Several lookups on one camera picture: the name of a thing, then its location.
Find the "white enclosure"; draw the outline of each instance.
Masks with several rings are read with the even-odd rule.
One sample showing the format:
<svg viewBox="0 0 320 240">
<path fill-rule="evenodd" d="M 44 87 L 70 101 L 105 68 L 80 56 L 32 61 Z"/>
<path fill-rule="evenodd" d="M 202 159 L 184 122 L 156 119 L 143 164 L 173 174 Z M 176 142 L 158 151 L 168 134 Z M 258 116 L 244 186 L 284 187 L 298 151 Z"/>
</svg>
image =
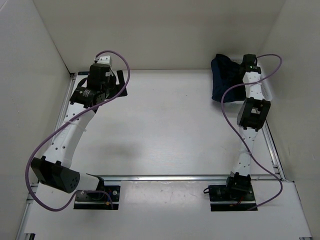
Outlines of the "white enclosure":
<svg viewBox="0 0 320 240">
<path fill-rule="evenodd" d="M 72 87 L 69 72 L 88 71 L 94 55 L 109 49 L 121 53 L 136 71 L 132 73 L 128 97 L 99 109 L 88 125 L 86 137 L 81 139 L 74 155 L 72 167 L 75 170 L 101 176 L 226 177 L 236 158 L 239 140 L 224 122 L 219 105 L 211 102 L 210 62 L 217 53 L 230 57 L 248 53 L 279 54 L 283 65 L 269 82 L 273 100 L 267 121 L 285 177 L 295 184 L 285 182 L 284 195 L 261 208 L 254 217 L 246 213 L 243 217 L 237 215 L 241 220 L 251 218 L 250 223 L 241 221 L 237 226 L 240 230 L 241 226 L 250 225 L 251 235 L 246 233 L 239 237 L 262 239 L 261 235 L 268 234 L 259 223 L 263 219 L 275 227 L 270 239 L 310 237 L 308 226 L 313 238 L 320 239 L 319 13 L 317 0 L 0 0 L 0 186 L 4 193 L 0 197 L 0 238 L 14 239 L 17 234 L 27 198 L 25 165 L 31 152 L 53 131 L 62 114 L 66 92 Z M 124 68 L 116 57 L 113 63 L 114 69 Z M 278 62 L 267 57 L 261 59 L 261 64 L 270 72 Z M 228 114 L 234 124 L 237 112 L 237 108 L 229 108 Z M 264 134 L 259 133 L 254 153 L 273 171 L 275 151 L 268 148 L 270 142 Z M 89 161 L 93 158 L 90 154 L 93 149 L 94 159 Z M 107 155 L 113 160 L 105 162 Z M 261 175 L 268 178 L 254 165 L 252 174 L 256 178 Z M 279 188 L 277 182 L 266 179 L 253 185 L 258 202 Z M 70 228 L 81 229 L 77 231 L 79 238 L 94 229 L 96 237 L 110 234 L 114 239 L 126 239 L 131 236 L 130 229 L 141 226 L 130 225 L 123 214 L 135 219 L 139 212 L 146 211 L 139 201 L 144 203 L 144 198 L 131 189 L 139 185 L 141 193 L 145 194 L 152 184 L 159 183 L 145 184 L 129 181 L 121 184 L 121 201 L 127 205 L 111 225 L 121 229 L 120 224 L 124 223 L 121 234 L 110 229 L 104 232 L 107 228 L 94 225 L 94 221 L 92 225 L 86 224 L 93 218 L 91 213 L 75 213 L 69 207 L 55 215 L 36 204 L 33 204 L 26 231 L 37 232 L 36 239 L 50 239 L 43 229 L 52 224 L 61 228 L 57 233 L 60 235 L 51 235 L 52 239 L 59 236 L 71 239 L 75 235 L 66 230 L 68 224 Z M 190 187 L 189 203 L 197 203 L 198 213 L 207 221 L 213 221 L 202 205 L 206 200 L 192 197 L 199 190 L 196 186 L 202 188 L 208 182 L 186 184 Z M 177 202 L 171 205 L 177 211 L 176 218 L 174 212 L 171 213 L 171 221 L 184 219 L 179 227 L 186 229 L 185 235 L 173 224 L 162 221 L 162 217 L 169 214 L 170 208 L 164 208 L 164 202 L 167 198 L 172 200 L 171 189 L 179 192 L 184 183 L 171 183 L 167 187 L 169 193 L 152 210 L 155 217 L 145 222 L 159 228 L 145 234 L 135 232 L 132 239 L 151 239 L 148 234 L 152 231 L 158 239 L 165 239 L 166 235 L 160 234 L 166 229 L 167 239 L 199 238 L 201 224 L 187 220 L 188 214 L 195 214 L 190 207 L 181 213 L 175 205 Z M 51 197 L 53 192 L 57 191 L 42 186 L 38 195 L 53 207 L 61 206 L 67 199 L 66 194 L 57 192 Z M 104 214 L 98 213 L 95 219 L 108 222 Z M 213 235 L 213 230 L 223 227 L 219 224 L 233 218 L 232 213 L 216 216 L 221 222 L 201 237 L 236 238 L 238 235 L 232 232 Z M 47 231 L 54 233 L 53 228 Z"/>
</svg>

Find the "black bracket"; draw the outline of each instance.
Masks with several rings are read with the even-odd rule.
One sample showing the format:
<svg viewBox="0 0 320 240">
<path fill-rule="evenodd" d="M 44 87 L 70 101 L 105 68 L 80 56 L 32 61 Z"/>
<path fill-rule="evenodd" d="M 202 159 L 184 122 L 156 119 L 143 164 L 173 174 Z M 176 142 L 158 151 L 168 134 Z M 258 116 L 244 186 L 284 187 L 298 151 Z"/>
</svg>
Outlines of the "black bracket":
<svg viewBox="0 0 320 240">
<path fill-rule="evenodd" d="M 258 131 L 266 121 L 270 106 L 270 101 L 247 97 L 240 109 L 236 123 L 244 130 L 252 128 Z"/>
<path fill-rule="evenodd" d="M 90 108 L 103 102 L 105 99 L 113 98 L 125 85 L 124 73 L 122 70 L 116 72 L 117 77 L 111 72 L 109 65 L 94 63 L 90 66 L 88 77 L 82 79 L 74 90 L 70 104 L 82 104 L 84 108 Z M 119 95 L 128 95 L 127 88 Z"/>
<path fill-rule="evenodd" d="M 226 180 L 226 190 L 233 199 L 245 196 L 250 191 L 250 188 L 252 189 L 250 175 L 242 176 L 236 172 Z"/>
<path fill-rule="evenodd" d="M 111 197 L 113 210 L 119 209 L 120 189 L 118 185 L 106 185 L 99 190 L 105 191 Z M 112 210 L 108 197 L 103 193 L 78 192 L 75 195 L 73 209 Z"/>
<path fill-rule="evenodd" d="M 247 73 L 255 72 L 258 74 L 261 74 L 261 68 L 258 65 L 258 60 L 256 55 L 254 54 L 246 54 L 243 55 L 241 67 L 243 68 L 243 71 Z"/>
<path fill-rule="evenodd" d="M 257 206 L 252 186 L 242 197 L 232 196 L 226 185 L 210 185 L 208 188 L 211 212 L 247 211 Z"/>
</svg>

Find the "robotic arm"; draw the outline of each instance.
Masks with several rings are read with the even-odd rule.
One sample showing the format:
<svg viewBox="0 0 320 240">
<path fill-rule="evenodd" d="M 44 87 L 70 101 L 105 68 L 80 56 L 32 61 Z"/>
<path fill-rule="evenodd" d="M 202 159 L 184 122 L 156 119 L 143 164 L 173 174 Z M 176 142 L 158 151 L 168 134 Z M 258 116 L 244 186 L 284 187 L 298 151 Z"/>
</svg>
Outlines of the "robotic arm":
<svg viewBox="0 0 320 240">
<path fill-rule="evenodd" d="M 111 69 L 111 57 L 103 56 L 91 65 L 88 78 L 84 78 L 78 84 L 70 98 L 70 104 L 66 111 L 64 123 L 81 113 L 84 108 L 90 108 L 114 97 L 125 85 L 122 71 L 117 71 L 117 78 Z M 125 89 L 120 97 L 127 96 Z M 103 191 L 102 178 L 88 173 L 71 170 L 72 158 L 78 142 L 90 120 L 95 116 L 96 110 L 90 110 L 59 132 L 42 158 L 34 157 L 31 168 L 40 183 L 66 193 L 75 190 Z"/>
<path fill-rule="evenodd" d="M 254 82 L 260 79 L 261 69 L 255 55 L 247 54 L 243 56 L 242 64 L 240 66 L 239 74 L 236 78 L 243 79 L 245 75 L 250 79 L 255 79 Z M 249 97 L 244 100 L 244 103 L 239 111 L 237 117 L 237 125 L 239 126 L 239 136 L 248 146 L 250 152 L 253 151 L 255 139 L 258 131 L 263 127 L 271 103 L 263 98 L 261 93 L 261 86 L 253 84 L 250 86 Z M 237 161 L 234 163 L 230 176 L 227 178 L 226 185 L 211 185 L 209 186 L 210 200 L 217 202 L 218 205 L 231 207 L 224 202 L 242 200 L 254 200 L 254 194 L 251 186 L 251 161 L 252 157 L 248 152 L 246 146 L 241 142 L 240 154 Z M 254 205 L 247 204 L 244 210 L 251 209 Z"/>
</svg>

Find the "mounting plate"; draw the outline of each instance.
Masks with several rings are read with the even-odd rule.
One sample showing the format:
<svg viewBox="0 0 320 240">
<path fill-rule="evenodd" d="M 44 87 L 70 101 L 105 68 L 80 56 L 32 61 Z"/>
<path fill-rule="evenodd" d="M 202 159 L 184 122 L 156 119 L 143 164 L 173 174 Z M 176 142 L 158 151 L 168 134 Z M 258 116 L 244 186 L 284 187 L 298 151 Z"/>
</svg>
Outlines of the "mounting plate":
<svg viewBox="0 0 320 240">
<path fill-rule="evenodd" d="M 239 199 L 230 198 L 226 185 L 210 185 L 208 187 L 211 212 L 247 211 L 257 205 L 252 186 L 249 192 L 243 196 L 240 204 L 237 204 Z"/>
<path fill-rule="evenodd" d="M 113 210 L 119 209 L 120 188 L 118 185 L 104 186 L 104 191 L 110 195 L 113 202 Z M 75 195 L 73 209 L 112 210 L 106 195 L 101 193 L 93 196 L 92 193 L 80 192 Z"/>
</svg>

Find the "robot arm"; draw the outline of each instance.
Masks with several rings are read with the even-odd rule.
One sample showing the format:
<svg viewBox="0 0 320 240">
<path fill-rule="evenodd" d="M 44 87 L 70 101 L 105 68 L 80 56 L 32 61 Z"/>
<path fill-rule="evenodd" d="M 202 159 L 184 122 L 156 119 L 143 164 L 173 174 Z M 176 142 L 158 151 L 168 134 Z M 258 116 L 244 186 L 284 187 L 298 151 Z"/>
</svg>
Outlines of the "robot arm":
<svg viewBox="0 0 320 240">
<path fill-rule="evenodd" d="M 122 71 L 117 71 L 119 84 L 111 69 L 110 56 L 100 57 L 90 67 L 89 76 L 82 80 L 70 98 L 70 104 L 65 114 L 64 123 L 81 113 L 84 108 L 90 108 L 115 96 L 125 85 Z M 128 95 L 124 90 L 120 97 Z M 31 168 L 38 180 L 47 186 L 66 193 L 75 190 L 103 190 L 102 178 L 71 170 L 72 158 L 79 140 L 96 110 L 90 110 L 59 132 L 42 158 L 34 157 Z"/>
<path fill-rule="evenodd" d="M 256 56 L 247 54 L 243 57 L 242 69 L 250 74 L 248 79 L 259 79 L 261 74 L 260 67 L 257 66 Z M 254 84 L 250 86 L 249 97 L 244 100 L 237 117 L 237 125 L 242 139 L 247 144 L 250 151 L 253 151 L 255 139 L 258 131 L 263 127 L 271 103 L 263 99 L 261 86 Z M 232 197 L 238 198 L 248 193 L 251 187 L 251 156 L 247 148 L 241 143 L 240 154 L 235 162 L 231 174 L 227 179 L 226 188 Z"/>
</svg>

